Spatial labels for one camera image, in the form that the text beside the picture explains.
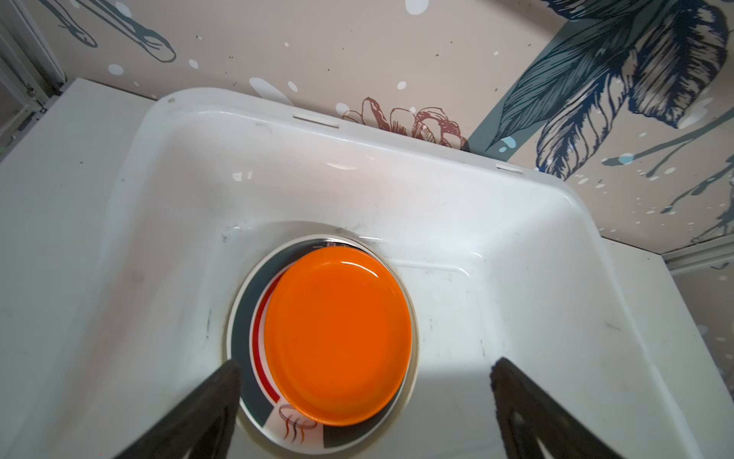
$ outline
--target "table surface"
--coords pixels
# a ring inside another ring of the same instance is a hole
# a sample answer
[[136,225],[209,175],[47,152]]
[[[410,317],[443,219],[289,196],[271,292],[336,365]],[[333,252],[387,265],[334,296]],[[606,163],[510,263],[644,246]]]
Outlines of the table surface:
[[[113,183],[153,101],[76,80],[0,163],[0,455],[23,429],[73,340]],[[643,353],[704,458],[734,451],[734,403],[659,255],[605,247]]]

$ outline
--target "leaf illustration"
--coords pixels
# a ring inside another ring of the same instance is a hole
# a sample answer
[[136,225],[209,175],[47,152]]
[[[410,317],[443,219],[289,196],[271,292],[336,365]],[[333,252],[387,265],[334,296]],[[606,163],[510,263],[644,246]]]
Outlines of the leaf illustration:
[[523,73],[505,100],[492,143],[554,116],[590,82],[609,70],[609,61],[628,48],[634,14],[589,26],[555,47]]
[[650,0],[543,0],[566,19],[608,19],[637,11]]
[[726,18],[702,0],[680,0],[639,48],[630,111],[676,127],[727,57]]
[[627,99],[636,65],[634,49],[618,53],[609,72],[588,84],[545,124],[537,145],[539,170],[565,180],[596,153]]

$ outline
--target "stacked plates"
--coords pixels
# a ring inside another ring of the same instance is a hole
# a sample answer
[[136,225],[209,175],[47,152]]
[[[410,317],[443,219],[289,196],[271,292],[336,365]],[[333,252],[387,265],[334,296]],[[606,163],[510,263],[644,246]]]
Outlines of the stacked plates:
[[226,358],[242,368],[247,418],[295,452],[375,437],[415,382],[418,334],[404,287],[376,254],[340,236],[299,238],[260,261],[236,296],[226,339]]

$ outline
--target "patterned wall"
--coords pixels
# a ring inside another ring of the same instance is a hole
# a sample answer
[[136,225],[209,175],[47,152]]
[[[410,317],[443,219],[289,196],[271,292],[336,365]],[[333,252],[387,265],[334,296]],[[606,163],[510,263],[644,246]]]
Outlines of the patterned wall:
[[27,4],[71,77],[224,87],[536,168],[659,253],[734,220],[728,0]]

